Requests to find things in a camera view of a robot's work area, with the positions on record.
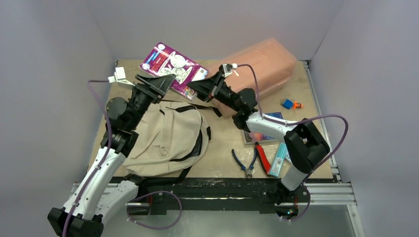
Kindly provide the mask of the purple comic book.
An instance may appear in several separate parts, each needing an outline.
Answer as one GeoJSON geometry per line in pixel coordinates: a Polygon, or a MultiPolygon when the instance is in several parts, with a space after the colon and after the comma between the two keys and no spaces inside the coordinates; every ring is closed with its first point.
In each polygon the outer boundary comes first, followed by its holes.
{"type": "Polygon", "coordinates": [[[195,98],[197,93],[187,84],[203,80],[208,75],[204,66],[163,42],[153,47],[139,68],[155,77],[174,74],[175,81],[171,88],[189,100],[195,98]]]}

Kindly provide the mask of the blue thin book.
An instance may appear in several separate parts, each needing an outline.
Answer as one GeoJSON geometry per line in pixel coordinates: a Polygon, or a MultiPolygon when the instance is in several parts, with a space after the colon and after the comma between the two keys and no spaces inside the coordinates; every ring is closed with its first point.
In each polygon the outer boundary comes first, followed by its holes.
{"type": "Polygon", "coordinates": [[[258,143],[273,143],[278,142],[278,139],[275,139],[273,137],[267,136],[262,133],[255,133],[255,132],[246,132],[242,131],[242,137],[244,145],[252,145],[256,142],[258,143]]]}

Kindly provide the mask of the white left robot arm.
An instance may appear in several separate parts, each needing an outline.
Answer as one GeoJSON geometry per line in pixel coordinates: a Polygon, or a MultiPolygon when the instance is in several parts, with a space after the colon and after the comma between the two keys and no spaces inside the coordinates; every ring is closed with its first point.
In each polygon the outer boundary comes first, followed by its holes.
{"type": "Polygon", "coordinates": [[[147,78],[136,75],[138,83],[114,78],[131,89],[131,97],[115,97],[101,109],[106,120],[106,131],[93,164],[62,208],[52,208],[47,216],[59,237],[99,237],[104,227],[128,201],[141,202],[147,197],[143,178],[134,176],[118,184],[117,190],[103,197],[115,172],[133,149],[135,132],[151,104],[159,103],[169,91],[176,76],[147,78]]]}

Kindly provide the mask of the beige canvas backpack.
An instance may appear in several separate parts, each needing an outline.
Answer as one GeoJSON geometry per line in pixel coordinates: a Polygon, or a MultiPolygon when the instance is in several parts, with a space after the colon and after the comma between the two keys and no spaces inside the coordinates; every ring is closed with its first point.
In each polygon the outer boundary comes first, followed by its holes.
{"type": "Polygon", "coordinates": [[[122,164],[127,174],[157,177],[185,171],[205,154],[211,126],[202,113],[215,107],[164,100],[150,105],[136,128],[134,147],[122,164]]]}

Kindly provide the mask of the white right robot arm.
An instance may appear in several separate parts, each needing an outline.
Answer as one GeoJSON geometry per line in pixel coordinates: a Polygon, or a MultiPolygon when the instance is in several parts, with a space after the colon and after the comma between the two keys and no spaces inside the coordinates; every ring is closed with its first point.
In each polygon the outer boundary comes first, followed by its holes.
{"type": "Polygon", "coordinates": [[[286,144],[292,165],[277,188],[280,199],[289,201],[297,188],[330,152],[330,147],[312,119],[290,121],[268,116],[257,109],[258,88],[244,88],[235,92],[218,72],[212,77],[187,84],[203,102],[215,99],[235,111],[234,125],[246,132],[262,133],[286,144]]]}

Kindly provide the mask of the teal pencil pack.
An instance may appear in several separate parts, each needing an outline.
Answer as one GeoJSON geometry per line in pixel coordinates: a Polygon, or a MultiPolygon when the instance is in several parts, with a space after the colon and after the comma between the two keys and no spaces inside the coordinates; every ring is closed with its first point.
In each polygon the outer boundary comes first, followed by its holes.
{"type": "Polygon", "coordinates": [[[279,177],[285,160],[290,161],[288,148],[285,143],[280,143],[268,174],[270,176],[279,177]]]}

